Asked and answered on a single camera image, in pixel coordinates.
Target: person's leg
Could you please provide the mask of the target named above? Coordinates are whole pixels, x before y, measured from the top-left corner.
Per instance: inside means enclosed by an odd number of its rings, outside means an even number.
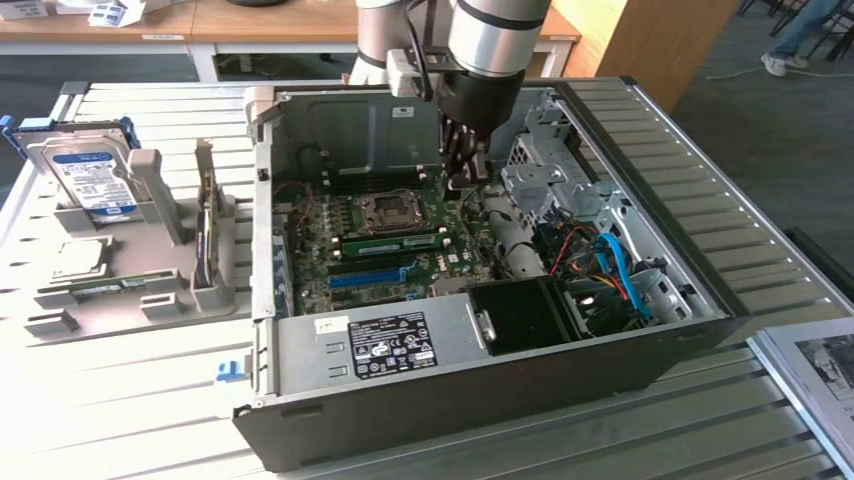
[[[769,57],[786,59],[798,54],[804,41],[813,33],[821,31],[838,4],[840,0],[810,0],[784,30],[777,45],[768,53]]]

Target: warning label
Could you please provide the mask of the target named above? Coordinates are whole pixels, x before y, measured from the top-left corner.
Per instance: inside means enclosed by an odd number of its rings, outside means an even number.
[[[362,380],[439,365],[423,312],[351,322],[349,327]]]
[[[83,208],[99,215],[119,215],[137,208],[129,185],[114,173],[117,161],[110,153],[55,155],[54,162]]]

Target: motherboard chip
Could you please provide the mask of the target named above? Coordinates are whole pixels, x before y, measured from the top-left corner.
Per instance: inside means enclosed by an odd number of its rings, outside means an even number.
[[[363,197],[362,211],[369,232],[418,230],[426,224],[418,196],[409,190]]]

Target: metal table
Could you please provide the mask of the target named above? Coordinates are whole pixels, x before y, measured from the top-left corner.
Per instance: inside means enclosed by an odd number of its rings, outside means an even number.
[[[572,84],[756,319],[645,391],[282,478],[841,478],[744,340],[769,325],[850,316],[854,307],[644,92],[618,79]],[[218,179],[242,199],[238,262],[249,287],[254,157],[242,114],[246,85],[97,84],[83,96],[60,97],[54,116],[130,115],[143,144],[165,154],[177,198],[195,191],[193,139],[214,139]],[[24,232],[55,234],[35,228],[51,221],[40,218],[51,201],[26,168],[0,219],[14,224],[3,250],[4,265],[18,264],[10,269],[35,262],[50,240]],[[23,292],[10,290],[26,277],[26,270],[16,272],[0,275],[0,317],[22,300]],[[0,322],[7,345],[23,341],[22,331],[14,320]],[[0,454],[0,478],[68,472],[87,479],[275,478],[230,421],[245,385],[213,383],[218,360],[250,344],[250,321],[235,320],[7,348],[6,384],[23,386],[0,396],[11,422],[4,432],[15,432]]]

